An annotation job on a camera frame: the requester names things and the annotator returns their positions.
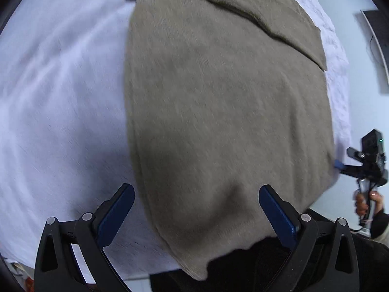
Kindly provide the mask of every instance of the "black fabric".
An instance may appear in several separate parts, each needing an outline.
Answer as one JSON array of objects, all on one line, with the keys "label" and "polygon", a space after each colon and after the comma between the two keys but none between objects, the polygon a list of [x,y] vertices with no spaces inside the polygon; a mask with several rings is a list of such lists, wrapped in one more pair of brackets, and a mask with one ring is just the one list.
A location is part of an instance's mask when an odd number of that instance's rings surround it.
[{"label": "black fabric", "polygon": [[[353,234],[360,292],[389,287],[389,249]],[[323,246],[317,246],[294,292],[303,291],[316,268]],[[276,238],[266,238],[249,250],[236,250],[208,265],[208,278],[196,281],[182,270],[150,276],[153,292],[261,292],[288,256]]]},{"label": "black fabric", "polygon": [[380,210],[371,222],[370,234],[372,239],[382,235],[389,225],[389,216],[384,213],[384,209]]}]

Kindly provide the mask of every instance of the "white bedsheet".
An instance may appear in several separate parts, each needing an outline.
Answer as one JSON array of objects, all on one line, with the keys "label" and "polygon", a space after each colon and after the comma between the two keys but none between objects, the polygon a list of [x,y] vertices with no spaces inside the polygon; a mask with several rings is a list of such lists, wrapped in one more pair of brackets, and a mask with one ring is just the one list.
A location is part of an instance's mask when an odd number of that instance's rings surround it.
[{"label": "white bedsheet", "polygon": [[[347,59],[317,0],[338,157],[350,145]],[[46,219],[94,211],[124,182],[123,61],[134,2],[23,0],[0,35],[0,251],[34,267]],[[137,198],[105,252],[123,279],[178,268]],[[93,282],[84,261],[80,267]]]}]

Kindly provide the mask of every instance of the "black cable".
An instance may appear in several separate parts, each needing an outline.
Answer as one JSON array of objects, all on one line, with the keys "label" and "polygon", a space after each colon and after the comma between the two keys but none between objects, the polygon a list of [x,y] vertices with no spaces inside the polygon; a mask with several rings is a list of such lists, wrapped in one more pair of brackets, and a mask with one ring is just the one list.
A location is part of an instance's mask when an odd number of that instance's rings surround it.
[{"label": "black cable", "polygon": [[373,56],[374,61],[375,61],[377,64],[379,64],[382,68],[384,68],[384,65],[383,65],[381,62],[379,62],[379,61],[377,60],[377,58],[374,56],[373,50],[372,50],[372,48],[371,48],[371,41],[373,40],[373,37],[374,37],[374,35],[371,37],[370,42],[369,42],[369,48],[370,48],[370,51],[371,51],[371,55]]},{"label": "black cable", "polygon": [[354,233],[358,233],[360,232],[362,229],[364,229],[364,227],[361,227],[360,229],[352,229],[350,228],[350,231],[354,232]]}]

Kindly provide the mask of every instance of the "wall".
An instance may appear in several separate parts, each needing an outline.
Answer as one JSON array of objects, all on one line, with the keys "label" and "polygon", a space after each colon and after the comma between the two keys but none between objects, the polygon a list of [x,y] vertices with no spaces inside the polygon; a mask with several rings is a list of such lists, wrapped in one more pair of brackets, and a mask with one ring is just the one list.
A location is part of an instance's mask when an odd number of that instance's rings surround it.
[{"label": "wall", "polygon": [[[389,148],[388,80],[381,63],[377,63],[372,55],[369,47],[372,33],[361,14],[361,10],[376,9],[376,7],[371,0],[318,1],[332,19],[350,63],[350,119],[353,147],[360,149],[360,139],[376,128],[383,133],[387,150]],[[374,39],[371,48],[375,57],[381,61]],[[379,188],[379,192],[386,195],[387,208],[389,208],[388,185]],[[312,208],[333,220],[345,217],[352,228],[359,228],[352,200],[356,189],[356,180],[342,175]]]}]

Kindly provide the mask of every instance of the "metal screw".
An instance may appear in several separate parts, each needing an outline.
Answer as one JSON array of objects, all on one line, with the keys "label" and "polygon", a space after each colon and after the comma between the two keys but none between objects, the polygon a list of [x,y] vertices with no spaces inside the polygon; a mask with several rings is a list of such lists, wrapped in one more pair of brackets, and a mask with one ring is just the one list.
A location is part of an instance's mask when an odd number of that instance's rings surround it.
[{"label": "metal screw", "polygon": [[301,219],[304,222],[309,222],[311,220],[311,217],[308,214],[303,214],[303,215],[301,215]]},{"label": "metal screw", "polygon": [[341,224],[342,226],[346,226],[346,225],[347,225],[347,221],[346,221],[343,217],[341,217],[340,219],[338,219],[338,222],[339,222],[339,224]]},{"label": "metal screw", "polygon": [[85,214],[82,216],[82,219],[83,219],[84,221],[89,221],[91,218],[92,218],[92,213],[85,213]]},{"label": "metal screw", "polygon": [[51,225],[55,222],[55,217],[49,217],[46,221],[47,224]]}]

